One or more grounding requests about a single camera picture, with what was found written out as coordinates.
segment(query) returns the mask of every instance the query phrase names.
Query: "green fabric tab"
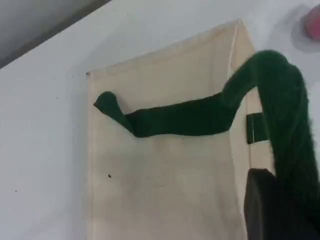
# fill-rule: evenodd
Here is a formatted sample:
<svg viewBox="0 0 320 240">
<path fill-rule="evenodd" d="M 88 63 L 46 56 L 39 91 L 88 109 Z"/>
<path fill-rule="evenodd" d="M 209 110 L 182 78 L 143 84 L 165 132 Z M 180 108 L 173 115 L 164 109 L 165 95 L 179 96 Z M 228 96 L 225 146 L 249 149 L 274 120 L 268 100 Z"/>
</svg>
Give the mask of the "green fabric tab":
<svg viewBox="0 0 320 240">
<path fill-rule="evenodd" d="M 261 112 L 246 116 L 246 140 L 248 144 L 268 140 L 264 116 Z"/>
</svg>

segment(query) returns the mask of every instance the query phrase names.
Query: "white table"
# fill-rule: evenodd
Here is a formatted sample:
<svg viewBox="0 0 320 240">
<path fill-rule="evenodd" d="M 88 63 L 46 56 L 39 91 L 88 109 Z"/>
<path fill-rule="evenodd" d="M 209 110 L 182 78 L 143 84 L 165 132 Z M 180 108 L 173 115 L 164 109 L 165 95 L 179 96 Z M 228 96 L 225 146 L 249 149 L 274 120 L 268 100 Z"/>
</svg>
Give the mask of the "white table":
<svg viewBox="0 0 320 240">
<path fill-rule="evenodd" d="M 319 2 L 302 1 L 113 0 L 0 69 L 0 238 L 85 239 L 86 72 L 239 17 L 301 69 L 320 143 L 320 45 L 296 31 Z"/>
</svg>

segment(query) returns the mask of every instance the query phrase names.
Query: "beige canvas bag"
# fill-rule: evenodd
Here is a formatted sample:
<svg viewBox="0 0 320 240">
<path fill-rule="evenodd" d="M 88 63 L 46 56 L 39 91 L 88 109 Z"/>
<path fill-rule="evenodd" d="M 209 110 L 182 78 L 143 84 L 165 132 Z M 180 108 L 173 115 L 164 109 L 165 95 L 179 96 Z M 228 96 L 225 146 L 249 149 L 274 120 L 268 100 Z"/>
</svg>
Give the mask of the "beige canvas bag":
<svg viewBox="0 0 320 240">
<path fill-rule="evenodd" d="M 88 74 L 88 240 L 246 239 L 248 169 L 272 171 L 269 142 L 247 144 L 256 89 L 212 136 L 136 138 L 93 103 L 112 91 L 127 114 L 211 96 L 253 53 L 239 20 Z"/>
</svg>

